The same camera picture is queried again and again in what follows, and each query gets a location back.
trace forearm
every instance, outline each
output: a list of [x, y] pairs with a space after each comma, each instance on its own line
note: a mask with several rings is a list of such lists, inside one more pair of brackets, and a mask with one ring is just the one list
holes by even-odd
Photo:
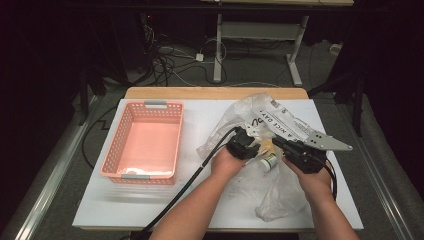
[[331, 196], [327, 201], [311, 202], [311, 209], [318, 239], [359, 239]]
[[227, 182], [209, 176], [164, 216], [150, 239], [202, 239]]

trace human arm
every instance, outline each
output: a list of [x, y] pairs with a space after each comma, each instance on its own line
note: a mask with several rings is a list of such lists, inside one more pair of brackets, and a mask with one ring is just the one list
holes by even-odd
[[306, 199], [311, 206], [312, 219], [318, 239], [359, 239], [336, 201], [334, 201], [331, 192], [331, 178], [328, 172], [321, 169], [316, 174], [304, 174], [286, 158], [283, 158], [283, 161], [296, 173], [300, 186], [305, 191]]
[[162, 218], [150, 239], [202, 239], [225, 186], [245, 163], [222, 148], [212, 159], [210, 176]]

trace dark background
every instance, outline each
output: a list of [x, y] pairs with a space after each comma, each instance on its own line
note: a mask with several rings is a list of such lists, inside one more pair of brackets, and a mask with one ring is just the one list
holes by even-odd
[[[419, 0], [356, 1], [358, 8], [375, 6], [390, 6], [390, 13], [361, 15], [353, 25], [347, 16], [338, 20], [311, 17], [304, 40], [307, 44], [323, 39], [344, 42], [329, 81], [361, 63], [366, 73], [365, 93], [377, 121], [422, 197], [424, 7]], [[155, 24], [161, 31], [192, 40], [193, 46], [214, 32], [214, 20], [211, 23], [201, 14], [156, 16]], [[122, 16], [118, 19], [96, 13], [89, 23], [86, 15], [54, 0], [0, 4], [0, 131], [5, 136], [0, 151], [1, 232], [75, 112], [72, 100], [78, 92], [82, 67], [95, 63], [125, 80], [128, 65], [113, 40], [113, 26], [123, 20]], [[143, 51], [143, 46], [137, 45], [137, 51]], [[144, 60], [137, 61], [142, 65]], [[88, 71], [90, 86], [102, 94], [101, 74]], [[349, 84], [341, 84], [336, 90], [346, 86]]]

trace human hand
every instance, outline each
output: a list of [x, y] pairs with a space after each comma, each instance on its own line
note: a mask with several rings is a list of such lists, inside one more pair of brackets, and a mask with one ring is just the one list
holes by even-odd
[[305, 174], [287, 158], [283, 157], [282, 160], [298, 176], [300, 186], [305, 191], [306, 199], [310, 204], [323, 202], [328, 199], [334, 201], [331, 192], [331, 177], [324, 168], [318, 173]]
[[217, 175], [229, 181], [240, 172], [246, 162], [233, 157], [227, 147], [223, 147], [212, 159], [211, 175]]

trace pink plastic basket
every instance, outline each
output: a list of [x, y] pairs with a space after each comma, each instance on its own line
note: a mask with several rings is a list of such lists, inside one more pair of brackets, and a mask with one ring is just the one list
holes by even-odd
[[175, 184], [183, 110], [177, 101], [127, 102], [101, 174], [116, 183]]

